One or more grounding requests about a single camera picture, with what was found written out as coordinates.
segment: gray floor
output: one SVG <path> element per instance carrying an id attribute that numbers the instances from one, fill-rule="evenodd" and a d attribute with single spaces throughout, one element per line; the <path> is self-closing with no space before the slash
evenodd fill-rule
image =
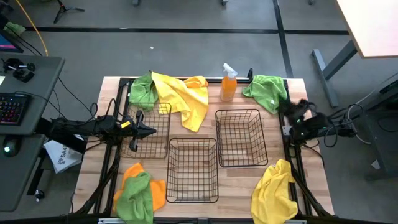
<path id="1" fill-rule="evenodd" d="M 57 12 L 54 1 L 22 1 L 37 26 L 53 26 Z M 217 0 L 143 0 L 134 8 L 130 0 L 65 0 L 86 12 L 71 13 L 57 24 L 62 27 L 158 27 L 276 29 L 272 0 L 230 0 L 226 7 Z M 346 30 L 334 0 L 280 0 L 285 29 Z M 28 25 L 18 10 L 8 15 L 11 21 Z M 254 73 L 286 77 L 277 34 L 142 34 L 142 33 L 57 33 L 43 32 L 52 56 L 66 58 L 62 72 L 65 84 L 87 105 L 97 101 L 102 79 L 107 75 L 142 75 L 149 69 L 168 75 L 218 77 L 228 62 L 245 76 Z M 24 37 L 42 49 L 34 32 Z M 326 61 L 347 43 L 348 35 L 286 35 L 295 78 L 304 78 L 308 97 L 327 113 L 329 107 L 310 56 L 321 50 Z M 331 80 L 341 105 L 355 103 L 377 83 L 398 72 L 398 59 L 361 60 L 355 55 Z M 86 119 L 88 113 L 61 85 L 56 86 L 62 112 L 70 119 Z M 45 117 L 56 115 L 47 108 Z M 357 139 L 339 138 L 336 147 L 321 144 L 325 170 L 335 213 L 356 218 L 396 223 L 398 179 L 367 182 L 375 159 L 372 149 Z M 55 216 L 68 212 L 78 167 L 64 174 L 46 174 L 41 186 L 47 197 L 35 203 L 24 197 L 14 213 L 0 213 L 0 219 Z"/>

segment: black wire basket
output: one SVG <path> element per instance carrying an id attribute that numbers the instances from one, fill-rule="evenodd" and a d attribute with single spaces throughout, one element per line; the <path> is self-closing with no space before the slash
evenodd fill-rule
<path id="1" fill-rule="evenodd" d="M 169 103 L 130 103 L 127 115 L 136 118 L 138 110 L 144 115 L 143 123 L 146 126 L 156 129 L 156 133 L 139 139 L 137 152 L 129 148 L 132 137 L 123 138 L 121 157 L 142 158 L 142 159 L 164 159 L 167 156 L 170 113 Z"/>
<path id="2" fill-rule="evenodd" d="M 268 163 L 260 112 L 216 112 L 218 160 L 222 167 L 264 166 Z"/>
<path id="3" fill-rule="evenodd" d="M 170 140 L 167 201 L 214 203 L 218 200 L 217 145 L 213 138 Z"/>

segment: keyboard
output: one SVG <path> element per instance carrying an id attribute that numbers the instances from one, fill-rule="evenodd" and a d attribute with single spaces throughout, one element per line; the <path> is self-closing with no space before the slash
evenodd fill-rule
<path id="1" fill-rule="evenodd" d="M 19 126 L 30 99 L 30 95 L 0 93 L 0 125 Z"/>

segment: yellow cable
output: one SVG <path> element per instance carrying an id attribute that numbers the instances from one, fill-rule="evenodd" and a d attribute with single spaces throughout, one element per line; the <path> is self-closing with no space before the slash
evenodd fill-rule
<path id="1" fill-rule="evenodd" d="M 20 2 L 18 0 L 16 0 L 16 1 L 18 3 L 19 7 L 21 7 L 22 11 L 25 13 L 25 16 L 29 20 L 30 24 L 32 24 L 33 28 L 36 30 L 37 35 L 39 35 L 39 38 L 42 41 L 42 44 L 44 47 L 45 56 L 49 56 L 49 52 L 47 51 L 47 47 L 45 46 L 44 40 L 43 40 L 42 36 L 40 35 L 39 31 L 37 30 L 35 24 L 33 23 L 32 19 L 30 19 L 29 15 L 26 13 L 24 7 L 20 4 Z"/>

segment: black floor line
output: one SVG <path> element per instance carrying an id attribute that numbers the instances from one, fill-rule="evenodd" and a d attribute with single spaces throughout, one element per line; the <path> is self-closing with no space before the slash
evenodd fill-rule
<path id="1" fill-rule="evenodd" d="M 349 35 L 345 30 L 285 30 L 285 34 L 303 35 Z"/>
<path id="2" fill-rule="evenodd" d="M 38 27 L 41 32 L 99 32 L 99 33 L 188 33 L 188 34 L 278 34 L 277 29 L 174 29 L 174 28 L 89 28 L 89 27 Z M 26 27 L 26 31 L 35 31 Z M 285 34 L 349 35 L 345 30 L 283 30 Z"/>
<path id="3" fill-rule="evenodd" d="M 274 3 L 276 23 L 278 25 L 280 47 L 282 49 L 282 57 L 284 59 L 284 64 L 285 64 L 285 69 L 286 69 L 286 77 L 293 78 L 292 64 L 290 63 L 289 52 L 287 51 L 284 25 L 282 23 L 282 16 L 280 15 L 278 0 L 273 0 L 272 2 Z"/>
<path id="4" fill-rule="evenodd" d="M 186 33 L 186 34 L 277 34 L 272 29 L 174 29 L 174 28 L 87 28 L 87 27 L 37 27 L 41 32 L 105 32 L 105 33 Z"/>

